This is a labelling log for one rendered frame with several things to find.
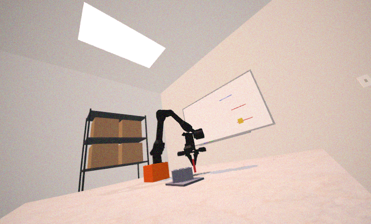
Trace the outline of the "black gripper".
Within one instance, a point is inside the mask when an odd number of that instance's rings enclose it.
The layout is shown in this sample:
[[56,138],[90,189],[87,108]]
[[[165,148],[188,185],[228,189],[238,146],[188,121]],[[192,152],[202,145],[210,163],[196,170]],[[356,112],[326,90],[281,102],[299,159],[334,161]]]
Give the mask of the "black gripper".
[[[192,143],[192,144],[195,145],[194,141],[187,141],[187,142],[186,142],[187,145],[189,145],[189,143]],[[206,152],[206,148],[205,148],[205,147],[202,147],[202,148],[199,148],[199,149],[197,149],[197,150],[194,149],[194,150],[192,151],[192,153],[194,153],[193,156],[194,156],[194,163],[195,163],[195,165],[196,165],[197,156],[198,156],[199,152]],[[191,153],[187,153],[187,154],[185,154],[184,151],[181,151],[181,152],[178,152],[178,153],[177,153],[177,156],[187,156],[187,157],[189,158],[189,160],[190,160],[192,166],[193,166],[192,156],[191,156],[190,154],[191,154]]]

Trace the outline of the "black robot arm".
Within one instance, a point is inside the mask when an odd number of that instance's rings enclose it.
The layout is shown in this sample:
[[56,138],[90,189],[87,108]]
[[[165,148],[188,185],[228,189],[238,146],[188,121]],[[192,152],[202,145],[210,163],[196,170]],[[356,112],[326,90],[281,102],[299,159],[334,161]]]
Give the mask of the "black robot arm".
[[[153,144],[153,148],[150,152],[150,154],[153,156],[153,164],[158,164],[158,163],[163,163],[161,159],[161,154],[164,150],[165,143],[163,143],[162,138],[163,138],[163,125],[164,125],[164,120],[166,117],[171,116],[173,119],[175,119],[182,129],[188,133],[183,132],[182,136],[185,136],[185,141],[193,141],[194,138],[196,140],[203,139],[204,133],[202,128],[194,130],[192,126],[182,120],[179,116],[177,116],[171,109],[169,110],[158,110],[156,112],[156,118],[157,118],[157,132],[156,132],[156,140]],[[192,132],[192,133],[190,133]],[[194,138],[193,138],[194,137]],[[195,149],[194,144],[189,143],[189,145],[185,144],[184,147],[184,152],[185,154],[187,153],[192,153],[192,151]]]

